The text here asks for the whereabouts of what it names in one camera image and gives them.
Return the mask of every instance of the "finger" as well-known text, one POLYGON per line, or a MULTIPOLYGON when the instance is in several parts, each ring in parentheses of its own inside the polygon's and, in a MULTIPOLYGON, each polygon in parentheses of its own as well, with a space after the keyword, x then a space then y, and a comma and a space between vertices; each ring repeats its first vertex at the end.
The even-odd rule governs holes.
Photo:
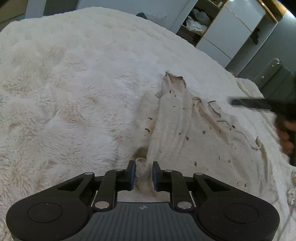
POLYGON ((290 140, 290 136, 288 135, 287 132, 284 132, 284 131, 279 130, 279 129, 277 129, 276 132, 277 132, 277 134, 278 134, 278 136, 279 136, 279 138, 280 138, 281 140, 283 140, 283 141, 288 141, 288 140, 290 140))
POLYGON ((281 151, 282 151, 282 153, 285 153, 287 155, 291 155, 293 153, 293 149, 284 149, 284 148, 282 148, 281 151))
POLYGON ((283 153, 290 153, 294 149, 294 145, 290 141, 279 140, 279 144, 283 148, 283 153))
POLYGON ((284 121, 284 125, 290 131, 296 132, 296 121, 284 121))

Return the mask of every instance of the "torn cloth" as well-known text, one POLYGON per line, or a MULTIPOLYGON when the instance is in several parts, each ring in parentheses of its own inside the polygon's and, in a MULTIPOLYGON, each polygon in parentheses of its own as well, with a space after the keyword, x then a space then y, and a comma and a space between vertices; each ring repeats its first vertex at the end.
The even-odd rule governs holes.
POLYGON ((142 193, 153 193, 151 170, 158 161, 161 169, 184 176, 202 172, 270 203, 277 198, 260 140, 254 140, 215 100, 194 97, 182 76, 166 72, 163 96, 159 100, 145 94, 136 123, 134 158, 142 193))

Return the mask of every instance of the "logo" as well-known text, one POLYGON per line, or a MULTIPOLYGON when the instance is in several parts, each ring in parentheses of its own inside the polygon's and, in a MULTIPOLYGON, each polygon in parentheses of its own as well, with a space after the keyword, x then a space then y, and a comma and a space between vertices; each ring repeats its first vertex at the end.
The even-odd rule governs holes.
POLYGON ((145 205, 140 206, 140 209, 142 209, 142 210, 145 210, 145 209, 147 209, 147 208, 148 208, 148 207, 145 206, 145 205))

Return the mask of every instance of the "human hand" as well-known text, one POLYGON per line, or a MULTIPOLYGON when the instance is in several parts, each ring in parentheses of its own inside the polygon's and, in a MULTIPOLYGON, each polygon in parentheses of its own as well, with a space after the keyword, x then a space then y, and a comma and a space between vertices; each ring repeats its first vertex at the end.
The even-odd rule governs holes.
MULTIPOLYGON (((296 132, 296 121, 284 121, 283 124, 290 131, 296 132)), ((292 142, 290 142, 290 136, 287 132, 279 128, 279 124, 277 123, 277 121, 275 121, 274 125, 279 136, 279 144, 282 147, 281 151, 287 155, 292 154, 294 150, 294 145, 292 144, 292 142)))

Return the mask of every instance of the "folded clothes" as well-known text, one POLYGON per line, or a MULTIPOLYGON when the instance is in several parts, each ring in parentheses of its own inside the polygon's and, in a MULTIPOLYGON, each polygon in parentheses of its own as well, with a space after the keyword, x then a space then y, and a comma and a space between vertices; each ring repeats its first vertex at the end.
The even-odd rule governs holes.
POLYGON ((203 34, 207 30, 207 27, 205 25, 194 21, 190 16, 187 17, 186 28, 193 33, 201 33, 201 34, 203 34))

